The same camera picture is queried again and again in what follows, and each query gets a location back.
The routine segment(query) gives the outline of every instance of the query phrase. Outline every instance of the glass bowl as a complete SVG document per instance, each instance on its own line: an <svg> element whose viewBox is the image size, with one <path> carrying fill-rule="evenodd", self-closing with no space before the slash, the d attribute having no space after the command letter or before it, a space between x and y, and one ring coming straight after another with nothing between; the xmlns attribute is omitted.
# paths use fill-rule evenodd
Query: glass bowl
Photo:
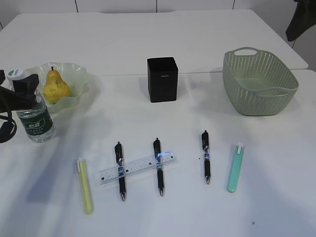
<svg viewBox="0 0 316 237"><path fill-rule="evenodd" d="M89 84L92 80L91 75L87 73L86 69L80 65L73 63L46 63L34 68L24 70L29 74L38 74L39 85L38 90L43 95L43 89L46 84L46 77L48 71L54 67L62 77L62 79L69 85L71 96L62 97L56 104L48 102L44 97L48 111L53 114L61 111L62 109L76 106L81 95L85 92L84 86Z"/></svg>

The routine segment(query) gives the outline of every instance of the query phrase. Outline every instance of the green plastic basket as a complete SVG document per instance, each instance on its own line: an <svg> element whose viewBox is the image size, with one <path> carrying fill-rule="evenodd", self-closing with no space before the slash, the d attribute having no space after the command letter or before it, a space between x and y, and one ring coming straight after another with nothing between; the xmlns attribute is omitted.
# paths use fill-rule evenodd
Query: green plastic basket
<svg viewBox="0 0 316 237"><path fill-rule="evenodd" d="M252 55L236 55L253 50ZM243 47L224 56L223 81L234 108L243 115L268 116L281 112L298 89L298 82L274 54Z"/></svg>

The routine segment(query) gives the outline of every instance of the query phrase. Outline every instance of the clear plastic ruler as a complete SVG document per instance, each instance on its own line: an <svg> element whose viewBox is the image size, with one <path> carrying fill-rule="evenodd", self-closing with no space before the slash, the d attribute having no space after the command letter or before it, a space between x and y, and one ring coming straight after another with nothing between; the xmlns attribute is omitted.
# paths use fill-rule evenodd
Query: clear plastic ruler
<svg viewBox="0 0 316 237"><path fill-rule="evenodd" d="M157 154L160 156L163 165L177 161L172 151L166 151ZM130 176L132 174L140 173L142 171L156 168L161 163L157 162L156 156L145 157L135 161L128 162L124 165L124 176ZM118 166L108 168L99 172L100 185L107 184L109 182L119 179Z"/></svg>

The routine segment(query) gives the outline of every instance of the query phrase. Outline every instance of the pen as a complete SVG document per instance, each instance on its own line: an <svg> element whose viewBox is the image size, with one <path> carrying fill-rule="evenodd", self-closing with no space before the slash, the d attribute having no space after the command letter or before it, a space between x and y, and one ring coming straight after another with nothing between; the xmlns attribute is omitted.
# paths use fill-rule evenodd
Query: pen
<svg viewBox="0 0 316 237"><path fill-rule="evenodd" d="M126 186L125 186L125 177L124 177L124 167L123 167L123 152L122 152L122 145L121 143L117 143L115 146L115 155L117 158L118 164L118 176L122 176L118 179L119 183L119 193L122 196L122 200L125 201L126 196Z"/></svg>
<svg viewBox="0 0 316 237"><path fill-rule="evenodd" d="M211 179L211 165L209 159L209 142L208 142L208 133L205 132L202 134L202 148L204 150L204 175L206 183L209 184Z"/></svg>
<svg viewBox="0 0 316 237"><path fill-rule="evenodd" d="M86 214L90 214L92 212L92 202L91 202L91 195L90 189L88 184L87 178L87 171L85 168L85 162L83 160L77 161L77 171L79 174L80 180L80 189L81 189L81 196L83 202L83 209Z"/></svg>
<svg viewBox="0 0 316 237"><path fill-rule="evenodd" d="M228 186L227 186L227 190L230 193L234 193L237 190L243 150L244 150L243 143L238 143L238 145L235 148L234 160L233 160L232 169L231 169Z"/></svg>
<svg viewBox="0 0 316 237"><path fill-rule="evenodd" d="M155 157L157 160L158 188L159 188L160 195L163 196L163 188L164 188L163 171L162 171L161 155L159 155L161 153L161 147L160 147L160 141L158 138L154 141L154 151L155 151Z"/></svg>

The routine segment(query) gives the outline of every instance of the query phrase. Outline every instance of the bottle label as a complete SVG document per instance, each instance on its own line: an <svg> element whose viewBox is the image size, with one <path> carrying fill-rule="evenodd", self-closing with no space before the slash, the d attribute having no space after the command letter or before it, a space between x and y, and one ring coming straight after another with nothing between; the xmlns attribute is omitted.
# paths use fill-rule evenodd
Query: bottle label
<svg viewBox="0 0 316 237"><path fill-rule="evenodd" d="M44 113L32 118L20 118L25 131L31 136L42 135L46 133L53 126L53 121L47 109Z"/></svg>

